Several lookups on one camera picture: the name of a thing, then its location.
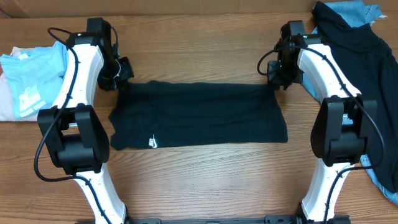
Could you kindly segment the black t-shirt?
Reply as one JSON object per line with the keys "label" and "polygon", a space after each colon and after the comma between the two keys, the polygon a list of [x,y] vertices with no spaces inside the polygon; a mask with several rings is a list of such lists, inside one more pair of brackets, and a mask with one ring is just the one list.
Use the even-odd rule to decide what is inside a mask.
{"label": "black t-shirt", "polygon": [[288,141],[269,85],[131,83],[119,91],[109,120],[116,150]]}

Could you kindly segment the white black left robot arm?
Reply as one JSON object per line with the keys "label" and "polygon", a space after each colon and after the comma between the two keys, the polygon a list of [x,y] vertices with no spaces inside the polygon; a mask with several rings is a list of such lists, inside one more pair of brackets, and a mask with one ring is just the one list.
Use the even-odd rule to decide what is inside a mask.
{"label": "white black left robot arm", "polygon": [[129,223],[128,210],[111,180],[109,140],[93,108],[95,91],[124,88],[134,76],[120,57],[116,29],[101,17],[89,18],[86,31],[71,32],[63,44],[68,67],[62,89],[37,121],[43,135],[34,171],[45,182],[74,180],[83,191],[95,223]]}

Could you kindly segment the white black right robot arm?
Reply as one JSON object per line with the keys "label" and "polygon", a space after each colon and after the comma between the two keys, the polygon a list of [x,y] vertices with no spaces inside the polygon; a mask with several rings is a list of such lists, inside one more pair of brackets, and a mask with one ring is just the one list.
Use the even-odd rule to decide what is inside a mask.
{"label": "white black right robot arm", "polygon": [[273,51],[277,60],[267,64],[267,82],[287,89],[307,76],[321,107],[310,135],[317,157],[309,190],[295,215],[268,215],[265,223],[350,223],[335,215],[335,205],[349,172],[378,132],[374,122],[377,103],[365,100],[335,62],[329,46],[318,34],[306,34],[302,21],[289,21],[280,29]]}

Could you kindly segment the light blue folded t-shirt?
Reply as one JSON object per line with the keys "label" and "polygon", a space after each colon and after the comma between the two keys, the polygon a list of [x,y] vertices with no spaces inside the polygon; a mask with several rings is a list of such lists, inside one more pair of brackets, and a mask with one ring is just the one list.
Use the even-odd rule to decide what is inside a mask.
{"label": "light blue folded t-shirt", "polygon": [[15,119],[51,108],[68,67],[67,48],[56,41],[51,47],[13,48],[1,56],[1,68],[12,93]]}

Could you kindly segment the pink folded garment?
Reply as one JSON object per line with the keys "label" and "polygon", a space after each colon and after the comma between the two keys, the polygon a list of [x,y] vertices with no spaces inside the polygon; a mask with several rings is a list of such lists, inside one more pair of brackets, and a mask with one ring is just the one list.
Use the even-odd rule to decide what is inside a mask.
{"label": "pink folded garment", "polygon": [[1,121],[37,121],[37,114],[21,119],[15,119],[12,107],[12,93],[6,80],[6,75],[1,74]]}

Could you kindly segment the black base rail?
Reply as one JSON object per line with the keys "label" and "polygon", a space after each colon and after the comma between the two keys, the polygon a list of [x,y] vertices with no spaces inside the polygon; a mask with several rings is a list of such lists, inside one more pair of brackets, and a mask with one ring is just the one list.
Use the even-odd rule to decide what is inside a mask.
{"label": "black base rail", "polygon": [[130,219],[128,224],[321,224],[298,215],[266,215],[264,218],[225,218],[193,220]]}

